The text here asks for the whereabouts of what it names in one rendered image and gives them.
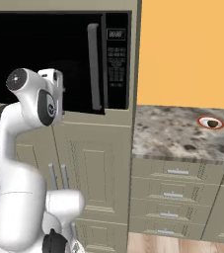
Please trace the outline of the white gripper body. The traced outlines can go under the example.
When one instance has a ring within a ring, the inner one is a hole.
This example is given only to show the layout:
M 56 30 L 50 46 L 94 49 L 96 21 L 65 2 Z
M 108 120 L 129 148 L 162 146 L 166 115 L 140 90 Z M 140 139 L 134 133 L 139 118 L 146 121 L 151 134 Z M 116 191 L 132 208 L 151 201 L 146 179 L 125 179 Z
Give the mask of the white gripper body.
M 60 71 L 55 70 L 53 74 L 53 79 L 57 90 L 57 115 L 61 117 L 63 115 L 63 74 Z

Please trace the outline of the black microwave door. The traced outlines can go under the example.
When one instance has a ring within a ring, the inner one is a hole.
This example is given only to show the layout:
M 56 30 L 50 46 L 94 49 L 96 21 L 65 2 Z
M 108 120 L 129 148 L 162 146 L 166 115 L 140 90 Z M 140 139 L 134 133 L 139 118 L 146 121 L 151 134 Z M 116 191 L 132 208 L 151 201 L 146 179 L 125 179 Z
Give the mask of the black microwave door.
M 65 111 L 103 114 L 103 95 L 92 92 L 104 90 L 103 70 L 91 69 L 88 38 L 88 28 L 100 24 L 99 14 L 0 12 L 0 104 L 17 101 L 6 87 L 13 70 L 54 68 L 63 74 Z

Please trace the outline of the black microwave oven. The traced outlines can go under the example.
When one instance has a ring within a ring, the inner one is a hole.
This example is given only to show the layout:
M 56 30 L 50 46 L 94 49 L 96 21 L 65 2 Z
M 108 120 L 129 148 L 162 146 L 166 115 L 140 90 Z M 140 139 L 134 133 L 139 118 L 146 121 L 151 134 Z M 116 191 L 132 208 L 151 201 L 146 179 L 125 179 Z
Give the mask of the black microwave oven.
M 104 109 L 128 108 L 129 98 L 129 53 L 130 53 L 130 12 L 66 12 L 101 16 L 99 30 L 100 69 L 103 70 Z

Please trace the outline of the red rimmed white bowl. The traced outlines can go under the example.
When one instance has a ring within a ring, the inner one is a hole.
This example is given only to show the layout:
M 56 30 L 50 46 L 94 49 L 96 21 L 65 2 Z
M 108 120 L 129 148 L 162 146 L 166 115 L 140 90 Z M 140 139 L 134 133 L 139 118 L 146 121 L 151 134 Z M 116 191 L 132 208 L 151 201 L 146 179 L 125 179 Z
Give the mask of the red rimmed white bowl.
M 208 123 L 207 123 L 208 121 L 216 121 L 216 122 L 218 122 L 218 125 L 216 127 L 209 127 Z M 208 128 L 208 129 L 213 129 L 213 130 L 220 130 L 221 128 L 224 127 L 224 122 L 222 120 L 214 118 L 214 117 L 207 117 L 207 116 L 198 117 L 196 122 L 201 127 Z

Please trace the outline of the beige low cupboard door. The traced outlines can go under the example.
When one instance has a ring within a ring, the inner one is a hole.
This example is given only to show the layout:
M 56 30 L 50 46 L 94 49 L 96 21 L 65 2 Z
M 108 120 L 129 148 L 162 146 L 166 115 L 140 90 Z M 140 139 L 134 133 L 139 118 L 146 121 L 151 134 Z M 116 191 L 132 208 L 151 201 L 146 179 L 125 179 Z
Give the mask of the beige low cupboard door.
M 126 224 L 78 218 L 76 227 L 78 240 L 87 253 L 126 253 Z

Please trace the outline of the beige tall cupboard housing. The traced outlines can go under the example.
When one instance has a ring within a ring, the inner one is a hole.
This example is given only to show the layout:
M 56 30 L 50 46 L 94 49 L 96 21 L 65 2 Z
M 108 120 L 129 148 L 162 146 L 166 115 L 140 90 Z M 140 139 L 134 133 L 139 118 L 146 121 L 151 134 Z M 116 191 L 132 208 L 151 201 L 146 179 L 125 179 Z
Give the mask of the beige tall cupboard housing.
M 139 56 L 139 39 L 140 39 L 140 18 L 141 18 L 141 1 L 142 0 L 0 0 L 0 12 L 43 12 L 43 11 L 66 11 L 66 12 L 130 12 L 131 13 L 131 32 L 130 32 L 130 53 L 129 59 L 129 98 L 128 108 L 132 115 L 132 139 L 133 139 L 133 123 L 136 104 L 136 89 L 137 89 L 137 71 L 138 71 L 138 56 Z M 131 160 L 132 160 L 132 140 L 131 140 L 131 158 L 130 158 L 130 176 L 131 176 Z M 55 172 L 57 177 L 57 190 L 64 190 L 62 176 L 58 159 L 58 171 Z M 76 220 L 81 217 L 77 216 L 71 222 L 71 228 L 74 235 L 78 239 Z M 128 220 L 129 222 L 129 202 L 128 202 Z

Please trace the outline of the beige drawer front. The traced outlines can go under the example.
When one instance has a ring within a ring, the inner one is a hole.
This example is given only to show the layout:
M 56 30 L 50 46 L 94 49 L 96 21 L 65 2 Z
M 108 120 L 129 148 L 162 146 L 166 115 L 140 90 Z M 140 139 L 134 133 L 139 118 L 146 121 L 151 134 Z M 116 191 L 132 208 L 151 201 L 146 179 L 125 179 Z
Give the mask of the beige drawer front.
M 157 233 L 158 229 L 174 231 L 174 235 Z M 199 240 L 204 226 L 202 224 L 183 221 L 164 220 L 160 218 L 132 217 L 129 222 L 129 231 L 160 236 Z
M 206 224 L 210 211 L 211 207 L 209 206 L 172 203 L 167 201 L 132 199 L 130 203 L 130 213 L 133 216 L 165 218 L 198 224 Z M 177 213 L 179 217 L 160 216 L 160 212 Z
M 188 175 L 168 174 L 168 169 L 188 171 Z M 134 158 L 132 175 L 141 178 L 200 182 L 219 185 L 224 175 L 224 166 L 207 163 L 190 163 L 167 160 Z
M 211 206 L 215 200 L 218 188 L 218 185 L 212 184 L 133 177 L 131 180 L 131 197 Z M 164 197 L 163 193 L 165 192 L 183 194 L 184 197 L 181 199 Z

